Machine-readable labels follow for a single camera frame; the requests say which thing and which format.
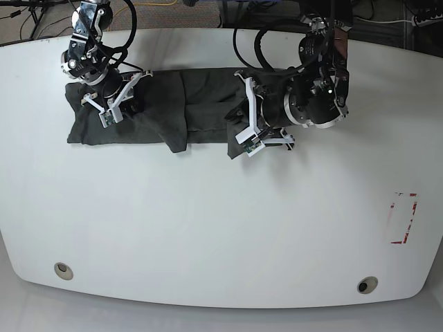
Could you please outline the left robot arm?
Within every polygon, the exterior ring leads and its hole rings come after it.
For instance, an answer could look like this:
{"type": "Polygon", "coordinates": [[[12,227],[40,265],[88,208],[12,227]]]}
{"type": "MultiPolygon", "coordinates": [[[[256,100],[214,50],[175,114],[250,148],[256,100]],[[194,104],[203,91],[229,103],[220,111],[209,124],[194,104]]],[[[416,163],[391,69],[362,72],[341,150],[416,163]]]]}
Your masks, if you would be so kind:
{"type": "Polygon", "coordinates": [[[250,65],[234,47],[244,70],[235,72],[246,97],[226,115],[230,158],[253,156],[266,147],[293,149],[290,126],[327,129],[349,113],[346,100],[348,33],[353,27],[350,1],[300,1],[300,14],[270,21],[255,36],[259,66],[250,65]],[[281,26],[307,26],[298,45],[300,65],[274,68],[262,51],[262,38],[281,26]]]}

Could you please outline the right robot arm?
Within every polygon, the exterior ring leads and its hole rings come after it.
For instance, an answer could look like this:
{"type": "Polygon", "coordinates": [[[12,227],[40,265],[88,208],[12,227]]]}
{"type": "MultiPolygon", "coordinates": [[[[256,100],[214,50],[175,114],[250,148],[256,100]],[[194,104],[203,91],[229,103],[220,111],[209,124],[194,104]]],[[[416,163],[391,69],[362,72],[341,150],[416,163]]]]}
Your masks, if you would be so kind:
{"type": "Polygon", "coordinates": [[[72,5],[73,33],[68,49],[62,54],[63,72],[91,89],[82,101],[95,107],[111,123],[119,122],[124,113],[141,110],[136,85],[152,74],[126,61],[136,36],[137,14],[132,1],[125,4],[131,13],[131,30],[126,42],[116,47],[102,41],[114,18],[109,1],[81,1],[78,6],[72,5]]]}

